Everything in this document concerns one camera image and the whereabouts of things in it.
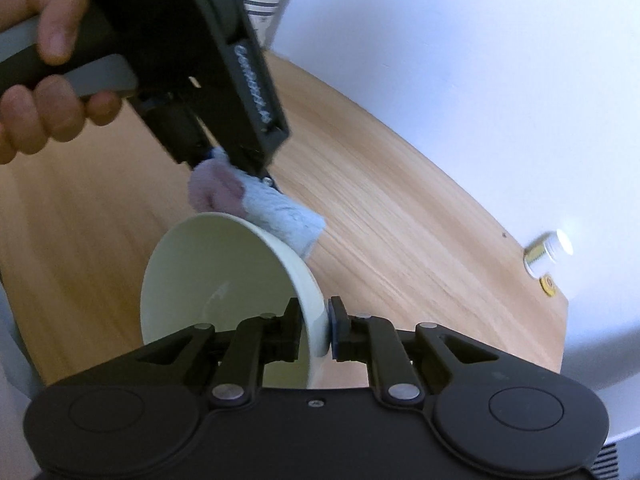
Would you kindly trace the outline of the person's left hand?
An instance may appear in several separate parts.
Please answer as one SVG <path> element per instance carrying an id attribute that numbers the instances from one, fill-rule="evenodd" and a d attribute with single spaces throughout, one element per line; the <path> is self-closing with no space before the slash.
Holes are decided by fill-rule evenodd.
<path id="1" fill-rule="evenodd" d="M 49 65 L 62 65 L 72 56 L 88 4 L 89 0 L 1 0 L 1 29 L 37 15 L 38 55 Z M 13 86 L 1 95 L 1 162 L 36 154 L 49 140 L 70 142 L 86 122 L 106 126 L 121 109 L 117 94 L 99 92 L 83 101 L 58 75 L 47 76 L 32 90 Z"/>

